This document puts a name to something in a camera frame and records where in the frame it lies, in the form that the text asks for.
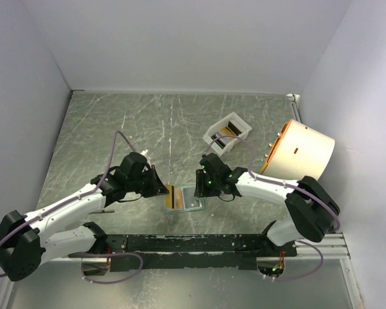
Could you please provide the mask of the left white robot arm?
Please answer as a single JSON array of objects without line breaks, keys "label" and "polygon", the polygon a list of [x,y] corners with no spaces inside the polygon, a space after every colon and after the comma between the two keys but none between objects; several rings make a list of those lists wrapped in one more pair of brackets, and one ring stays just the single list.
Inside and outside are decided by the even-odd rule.
[{"label": "left white robot arm", "polygon": [[0,223],[0,277],[16,282],[55,258],[104,255],[107,234],[96,223],[73,230],[65,227],[91,212],[123,202],[128,193],[142,198],[169,193],[155,167],[136,152],[125,156],[120,165],[109,165],[103,174],[56,203],[26,214],[9,212]]}]

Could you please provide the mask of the green card holder wallet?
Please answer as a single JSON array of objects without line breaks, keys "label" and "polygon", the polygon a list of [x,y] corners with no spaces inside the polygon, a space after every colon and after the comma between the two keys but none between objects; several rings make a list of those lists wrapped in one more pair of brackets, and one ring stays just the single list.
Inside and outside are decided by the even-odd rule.
[{"label": "green card holder wallet", "polygon": [[165,195],[165,207],[168,213],[198,211],[205,208],[205,199],[195,196],[194,186],[175,187],[165,185],[168,194]]}]

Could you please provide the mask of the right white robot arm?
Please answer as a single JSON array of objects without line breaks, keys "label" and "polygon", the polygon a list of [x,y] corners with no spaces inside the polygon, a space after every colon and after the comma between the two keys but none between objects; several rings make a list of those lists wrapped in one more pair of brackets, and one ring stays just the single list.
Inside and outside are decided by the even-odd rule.
[{"label": "right white robot arm", "polygon": [[289,218],[274,221],[263,232],[261,251],[274,256],[282,246],[299,239],[320,243],[331,229],[338,229],[340,208],[312,177],[282,180],[254,173],[244,167],[231,169],[218,155],[204,154],[196,170],[195,197],[221,194],[269,201],[287,208]]}]

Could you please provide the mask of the dark credit card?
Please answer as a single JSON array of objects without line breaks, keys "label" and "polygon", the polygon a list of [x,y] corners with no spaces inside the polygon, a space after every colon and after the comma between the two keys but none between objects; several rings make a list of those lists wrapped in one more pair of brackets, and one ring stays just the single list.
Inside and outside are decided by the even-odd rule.
[{"label": "dark credit card", "polygon": [[195,197],[195,187],[182,188],[183,205],[186,211],[201,208],[201,201]]}]

